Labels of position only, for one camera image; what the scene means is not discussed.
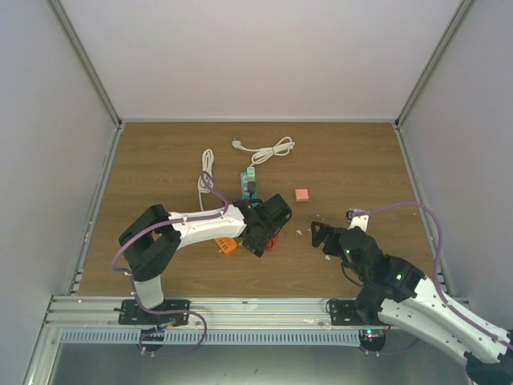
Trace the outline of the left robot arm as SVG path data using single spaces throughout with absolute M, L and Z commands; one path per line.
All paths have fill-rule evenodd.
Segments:
M 112 268 L 124 257 L 123 272 L 131 278 L 137 314 L 148 324 L 161 321 L 165 314 L 161 275 L 176 251 L 217 238 L 242 240 L 257 257 L 292 218 L 292 209 L 276 194 L 266 201 L 252 199 L 225 203 L 220 209 L 195 213 L 168 212 L 153 205 L 120 236 L 120 250 Z

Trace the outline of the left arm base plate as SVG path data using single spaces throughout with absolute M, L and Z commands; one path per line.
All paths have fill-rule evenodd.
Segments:
M 191 302 L 184 299 L 165 299 L 154 311 L 189 310 Z M 171 326 L 184 326 L 188 324 L 187 314 L 150 314 L 142 310 L 134 299 L 121 302 L 120 307 L 114 309 L 119 313 L 120 325 L 157 326 L 160 328 Z

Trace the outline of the teal power strip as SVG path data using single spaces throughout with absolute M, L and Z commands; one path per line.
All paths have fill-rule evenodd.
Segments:
M 249 201 L 251 199 L 257 199 L 258 198 L 258 195 L 257 195 L 257 190 L 256 192 L 252 195 L 252 196 L 249 196 L 248 193 L 247 193 L 247 176 L 246 176 L 246 170 L 244 172 L 242 172 L 240 174 L 240 189 L 241 189 L 241 196 L 242 196 L 242 199 L 245 200 L 245 201 Z

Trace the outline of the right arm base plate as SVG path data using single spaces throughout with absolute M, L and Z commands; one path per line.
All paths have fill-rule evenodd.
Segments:
M 383 322 L 378 318 L 378 311 L 381 309 L 377 303 L 364 303 L 355 298 L 330 298 L 325 303 L 325 311 L 332 326 L 399 328 L 399 325 Z

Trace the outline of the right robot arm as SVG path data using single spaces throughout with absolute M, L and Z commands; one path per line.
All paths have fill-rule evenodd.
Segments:
M 314 247 L 339 257 L 362 282 L 355 315 L 366 325 L 396 326 L 438 348 L 465 367 L 476 384 L 512 382 L 512 333 L 444 294 L 439 284 L 401 257 L 381 251 L 366 233 L 368 218 L 346 229 L 312 222 Z

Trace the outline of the red charger cube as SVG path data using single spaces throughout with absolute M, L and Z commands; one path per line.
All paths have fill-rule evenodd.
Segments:
M 277 243 L 277 236 L 273 237 L 268 243 L 267 245 L 265 246 L 265 249 L 266 250 L 271 250 L 274 248 L 274 246 L 276 245 Z

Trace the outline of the pink charger cube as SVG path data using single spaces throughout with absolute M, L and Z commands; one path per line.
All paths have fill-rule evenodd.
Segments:
M 307 202 L 309 201 L 310 195 L 307 188 L 297 188 L 294 190 L 296 202 Z

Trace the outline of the black charger adapter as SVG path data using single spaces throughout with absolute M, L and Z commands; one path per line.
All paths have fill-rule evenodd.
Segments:
M 252 196 L 256 192 L 256 182 L 255 181 L 249 181 L 247 183 L 247 193 L 249 196 Z

